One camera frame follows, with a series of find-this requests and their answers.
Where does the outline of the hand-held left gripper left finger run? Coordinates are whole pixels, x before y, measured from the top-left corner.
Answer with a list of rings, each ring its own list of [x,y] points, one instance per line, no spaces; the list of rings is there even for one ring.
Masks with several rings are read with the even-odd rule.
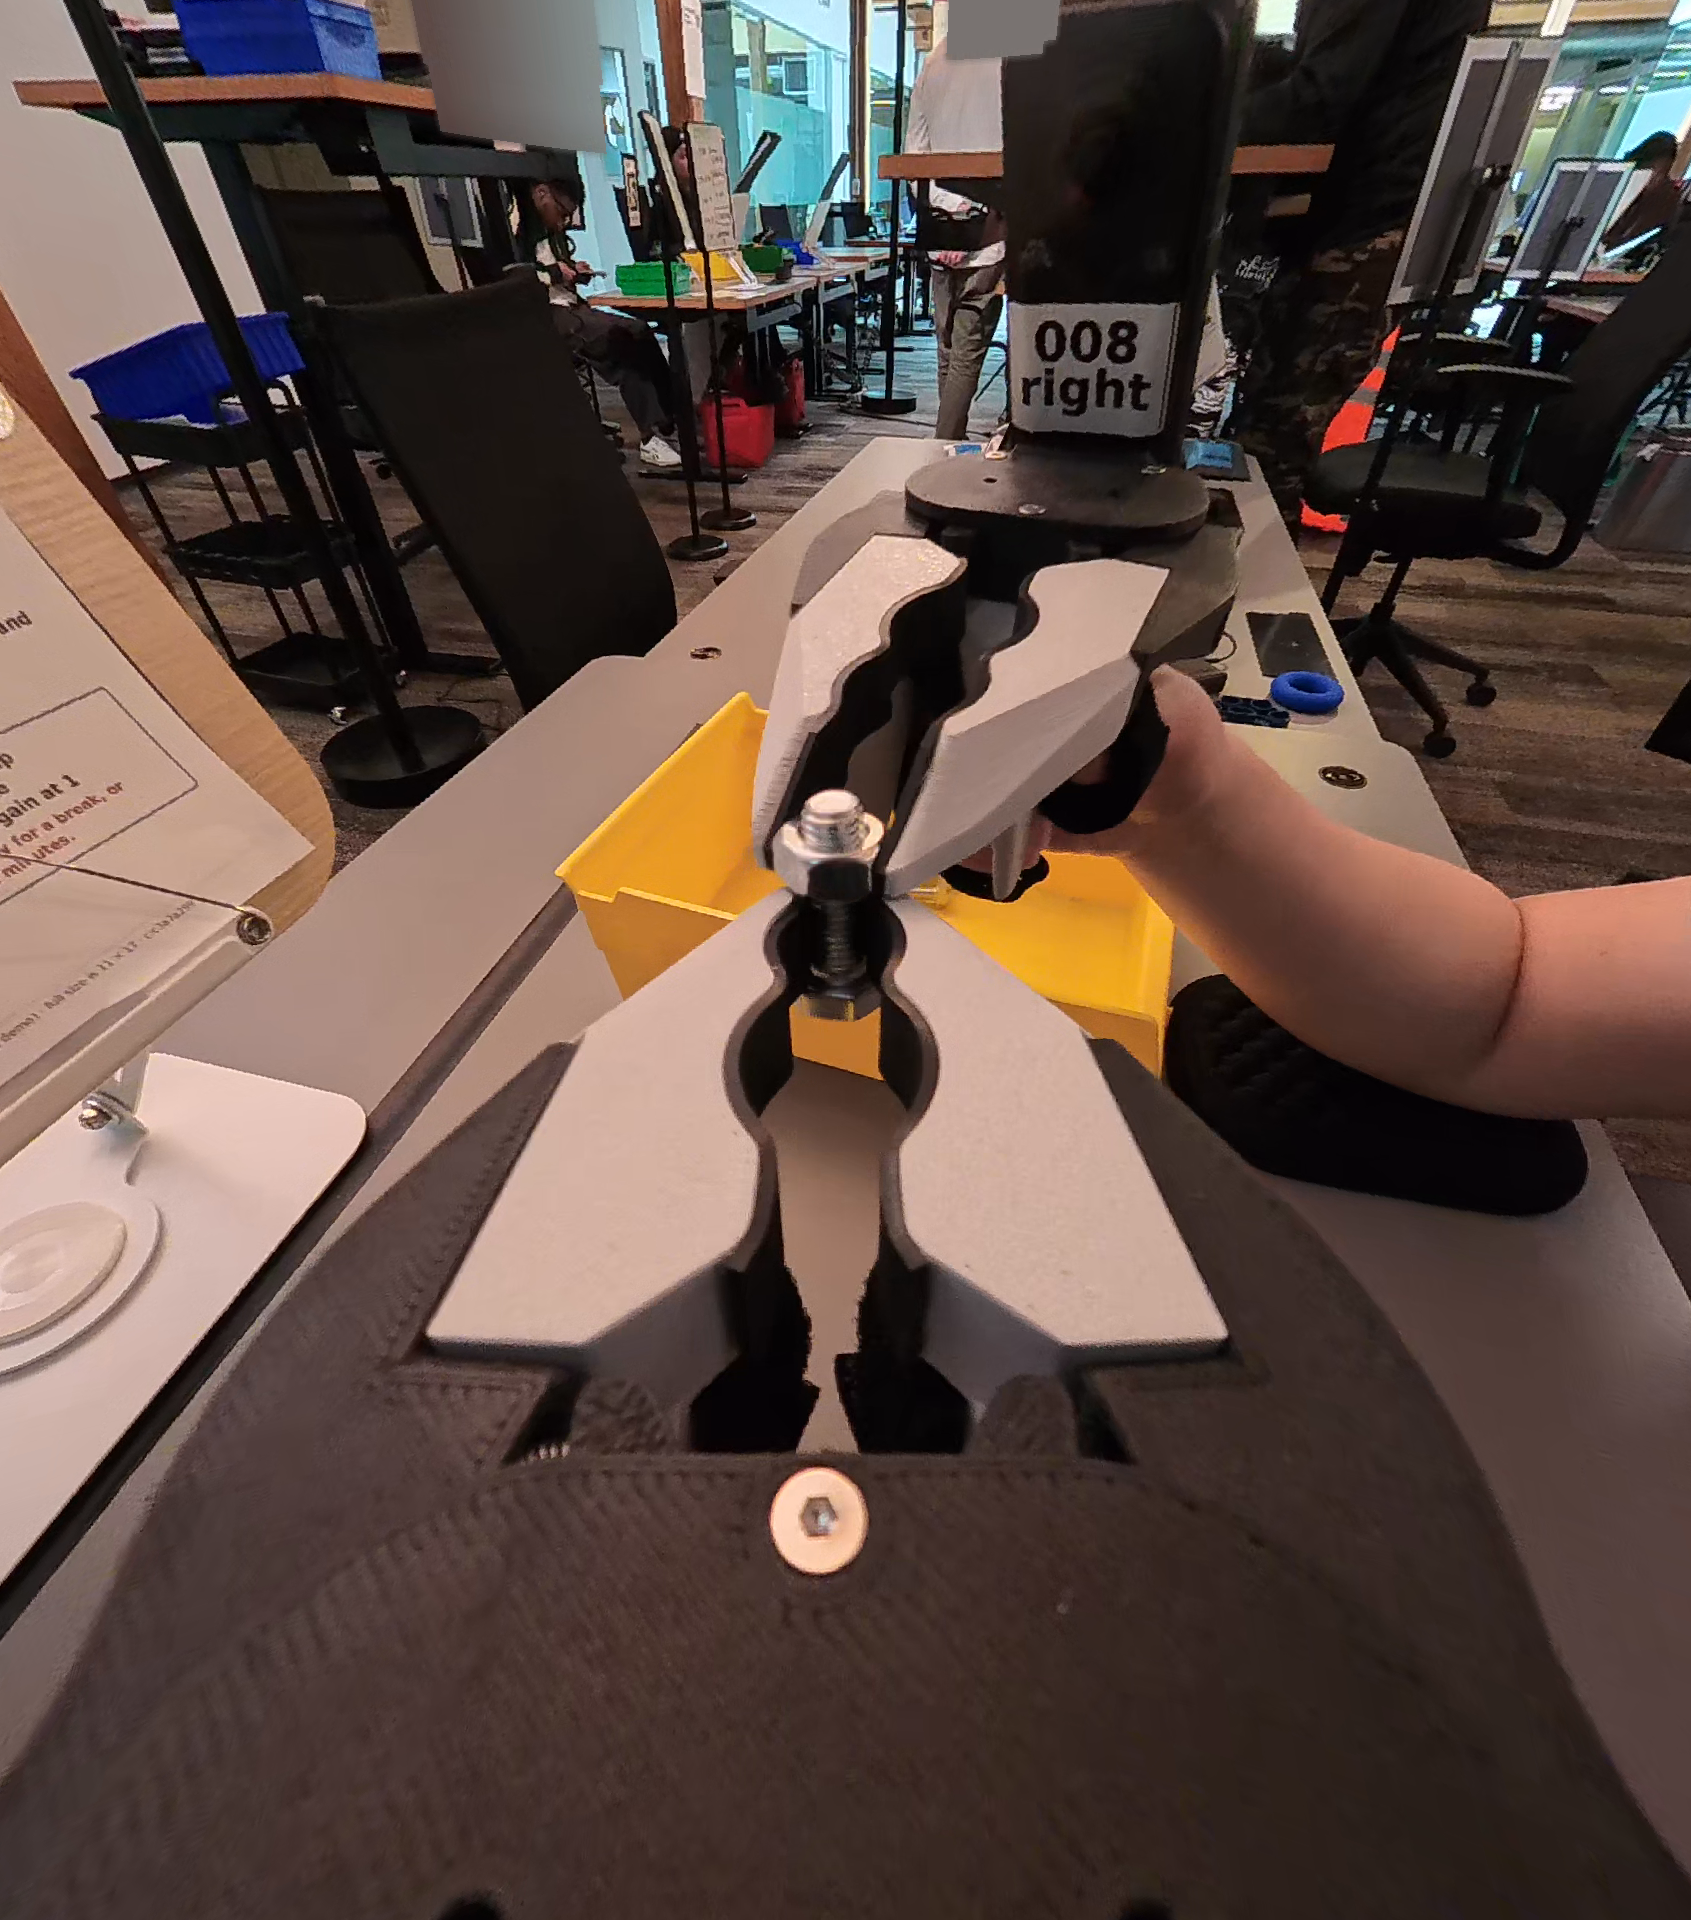
[[[817,1388],[761,1112],[806,945],[773,892],[571,1044],[435,1349],[640,1387],[701,1452],[796,1448]]]

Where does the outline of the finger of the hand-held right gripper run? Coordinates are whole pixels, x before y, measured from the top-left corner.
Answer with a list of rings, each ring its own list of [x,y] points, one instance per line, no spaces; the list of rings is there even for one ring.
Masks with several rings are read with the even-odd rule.
[[[976,695],[967,562],[919,538],[876,534],[787,625],[754,787],[754,849],[823,789],[885,823],[884,870],[951,869],[956,851],[895,845],[917,812],[947,718]]]
[[[1056,562],[1031,576],[1023,636],[983,661],[976,693],[928,732],[885,841],[884,889],[914,889],[989,848],[1112,746],[1168,578],[1147,562]]]

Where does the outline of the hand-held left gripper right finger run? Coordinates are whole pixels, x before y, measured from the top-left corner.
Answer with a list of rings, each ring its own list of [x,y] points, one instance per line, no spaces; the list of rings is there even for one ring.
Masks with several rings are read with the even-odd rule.
[[[837,1388],[863,1453],[956,1453],[1019,1379],[1202,1361],[1218,1303],[1109,1079],[1132,1066],[932,910],[888,911],[903,1121]]]

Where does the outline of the steel hex nut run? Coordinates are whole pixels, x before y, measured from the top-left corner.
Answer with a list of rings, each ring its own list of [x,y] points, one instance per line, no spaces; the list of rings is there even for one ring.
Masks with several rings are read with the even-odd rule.
[[[858,902],[877,892],[881,839],[884,823],[867,814],[855,818],[852,837],[837,826],[810,837],[804,823],[794,819],[773,839],[771,866],[797,898]]]

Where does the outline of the yellow plastic bin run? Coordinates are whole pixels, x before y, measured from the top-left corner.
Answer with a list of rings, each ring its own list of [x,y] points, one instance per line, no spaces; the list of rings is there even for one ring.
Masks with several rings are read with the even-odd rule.
[[[779,892],[749,839],[764,721],[736,693],[559,866],[622,996]],[[1090,1036],[1160,1074],[1168,916],[1115,859],[1049,854],[1046,865],[1009,902],[943,879],[914,896]]]

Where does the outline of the steel hex bolt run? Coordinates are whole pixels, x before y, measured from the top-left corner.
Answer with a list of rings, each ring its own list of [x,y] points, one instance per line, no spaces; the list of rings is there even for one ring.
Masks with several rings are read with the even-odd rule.
[[[855,818],[863,814],[872,815],[853,791],[831,787],[814,791],[800,805],[796,819],[810,837],[833,826],[852,837]],[[806,1007],[821,1020],[858,1020],[876,1007],[867,961],[853,931],[853,914],[869,898],[858,902],[806,900],[817,924]]]

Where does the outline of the black elbow rest pad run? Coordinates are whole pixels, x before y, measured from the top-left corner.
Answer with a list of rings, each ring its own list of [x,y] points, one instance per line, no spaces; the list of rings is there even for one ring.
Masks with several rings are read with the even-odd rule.
[[[1589,1172],[1574,1124],[1390,1087],[1304,1044],[1223,975],[1172,996],[1165,1081],[1245,1164],[1319,1187],[1538,1217]]]

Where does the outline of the person's right forearm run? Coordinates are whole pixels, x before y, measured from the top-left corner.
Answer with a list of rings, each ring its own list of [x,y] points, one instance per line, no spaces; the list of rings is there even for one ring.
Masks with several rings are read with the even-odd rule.
[[[1480,1112],[1691,1119],[1691,876],[1516,898],[1328,828],[1230,932],[1311,1047]]]

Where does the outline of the person's right hand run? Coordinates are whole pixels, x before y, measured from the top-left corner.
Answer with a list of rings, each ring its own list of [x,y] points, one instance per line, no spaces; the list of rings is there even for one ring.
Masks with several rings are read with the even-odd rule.
[[[1241,743],[1188,673],[1154,669],[1144,711],[1165,721],[1168,744],[1128,818],[1098,833],[1036,819],[1040,851],[1115,859],[1170,917],[1192,923],[1210,906],[1235,906],[1250,883],[1292,874],[1323,845],[1332,819]]]

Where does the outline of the wooden top standing desk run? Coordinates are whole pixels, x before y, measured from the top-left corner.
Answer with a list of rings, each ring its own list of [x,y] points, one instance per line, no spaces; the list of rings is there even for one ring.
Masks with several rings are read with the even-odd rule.
[[[1230,155],[1235,178],[1311,178],[1328,169],[1332,143],[1238,143]],[[1002,179],[1002,147],[974,151],[903,151],[877,158],[877,179]]]
[[[289,322],[308,299],[377,304],[441,292],[407,183],[462,182],[477,206],[470,237],[450,251],[473,287],[505,271],[528,271],[522,213],[530,186],[560,151],[516,147],[441,129],[433,89],[399,78],[290,73],[181,76],[119,87],[92,81],[20,81],[25,106],[63,108],[110,123],[129,145],[139,179],[154,199],[164,237],[189,273],[206,266],[202,242],[180,207],[166,160],[176,145],[197,145],[232,225],[239,252],[267,312]],[[286,515],[313,562],[357,574],[361,589],[343,589],[340,619],[370,615],[399,677],[418,669],[491,681],[502,660],[437,650],[421,634],[401,581],[401,561],[425,538],[392,539],[359,467],[361,419],[347,411],[343,378],[301,346],[303,367],[289,376],[290,406],[274,405],[274,381],[255,375],[236,383],[239,399],[257,398],[260,457],[286,463]]]

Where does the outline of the orange striped cone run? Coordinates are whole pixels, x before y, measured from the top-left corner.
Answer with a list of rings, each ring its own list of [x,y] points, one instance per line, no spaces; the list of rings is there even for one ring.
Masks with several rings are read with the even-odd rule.
[[[1338,408],[1338,414],[1332,419],[1332,423],[1323,436],[1323,442],[1321,442],[1321,453],[1360,444],[1369,436],[1375,406],[1381,402],[1384,381],[1386,381],[1386,366],[1388,366],[1390,353],[1397,349],[1400,334],[1401,334],[1401,329],[1397,326],[1393,326],[1388,329],[1388,334],[1384,336],[1384,341],[1375,353],[1375,361],[1360,376],[1360,383],[1356,386],[1356,390],[1341,402],[1341,406]],[[1343,515],[1326,515],[1326,513],[1315,512],[1311,504],[1304,508],[1301,520],[1304,520],[1304,526],[1311,532],[1339,534],[1341,530],[1345,530]]]

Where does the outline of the grey framed sign board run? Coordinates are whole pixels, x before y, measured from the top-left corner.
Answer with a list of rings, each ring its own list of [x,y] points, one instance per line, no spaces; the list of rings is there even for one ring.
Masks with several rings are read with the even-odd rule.
[[[1504,283],[1578,280],[1594,262],[1601,235],[1638,197],[1646,170],[1624,158],[1554,160],[1533,194],[1504,261]]]
[[[1463,42],[1386,305],[1423,307],[1474,291],[1560,48],[1558,36],[1482,35]]]

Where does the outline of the black mesh office chair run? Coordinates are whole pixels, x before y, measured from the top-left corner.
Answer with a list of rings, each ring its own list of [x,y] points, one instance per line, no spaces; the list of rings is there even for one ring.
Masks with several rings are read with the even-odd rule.
[[[1523,570],[1568,559],[1624,427],[1686,351],[1691,220],[1560,370],[1480,360],[1466,349],[1432,373],[1408,375],[1408,398],[1430,383],[1447,405],[1439,438],[1410,440],[1386,431],[1314,459],[1304,503],[1345,523],[1323,605],[1373,559],[1388,562],[1379,599],[1359,619],[1333,619],[1333,632],[1354,677],[1379,660],[1423,711],[1423,755],[1447,758],[1457,746],[1423,664],[1466,673],[1461,695],[1473,706],[1487,706],[1497,692],[1480,661],[1400,623],[1408,570],[1427,559],[1482,556]]]

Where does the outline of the blue storage bin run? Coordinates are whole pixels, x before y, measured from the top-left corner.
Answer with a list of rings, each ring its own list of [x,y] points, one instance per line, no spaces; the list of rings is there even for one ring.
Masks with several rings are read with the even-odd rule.
[[[368,6],[347,2],[176,2],[193,64],[211,78],[340,75],[378,81]]]
[[[303,360],[281,312],[237,318],[237,329],[262,381],[303,370]],[[125,349],[107,353],[71,376],[80,383],[95,412],[108,419],[185,419],[211,426],[217,402],[232,396],[232,376],[208,322],[181,322]]]

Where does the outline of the printed instruction sheet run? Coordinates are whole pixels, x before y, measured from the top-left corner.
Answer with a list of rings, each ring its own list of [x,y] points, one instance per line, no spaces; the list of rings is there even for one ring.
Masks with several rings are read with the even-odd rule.
[[[236,947],[308,851],[0,508],[0,1094]]]

